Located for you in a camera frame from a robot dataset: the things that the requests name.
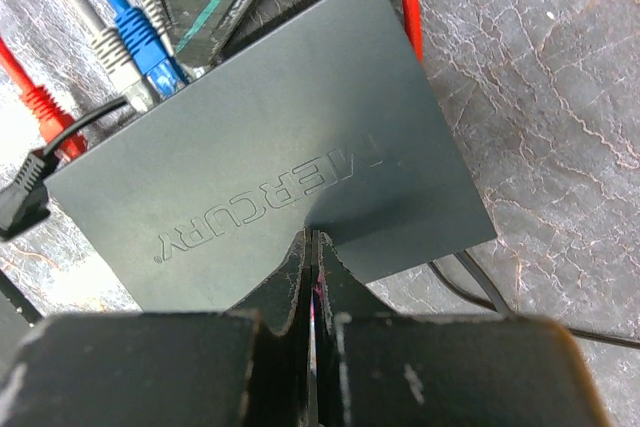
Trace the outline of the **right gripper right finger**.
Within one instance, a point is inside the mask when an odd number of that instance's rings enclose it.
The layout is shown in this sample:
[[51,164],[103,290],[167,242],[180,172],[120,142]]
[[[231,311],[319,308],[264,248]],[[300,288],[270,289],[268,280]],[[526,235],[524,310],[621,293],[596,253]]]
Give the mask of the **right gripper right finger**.
[[324,426],[605,426],[576,342],[541,317],[408,315],[313,235]]

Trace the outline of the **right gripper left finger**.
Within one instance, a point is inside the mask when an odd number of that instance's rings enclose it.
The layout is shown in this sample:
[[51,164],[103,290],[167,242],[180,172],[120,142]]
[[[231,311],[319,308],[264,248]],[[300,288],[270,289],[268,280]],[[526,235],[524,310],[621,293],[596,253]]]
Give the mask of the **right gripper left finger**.
[[21,341],[5,426],[304,426],[312,236],[223,312],[67,314]]

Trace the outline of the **black network switch box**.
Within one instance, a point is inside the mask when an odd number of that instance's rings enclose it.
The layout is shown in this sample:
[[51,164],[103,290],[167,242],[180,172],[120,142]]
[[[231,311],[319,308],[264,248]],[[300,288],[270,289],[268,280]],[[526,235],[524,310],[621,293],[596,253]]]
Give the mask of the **black network switch box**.
[[371,282],[495,237],[390,0],[320,0],[62,168],[146,311],[223,310],[326,233]]

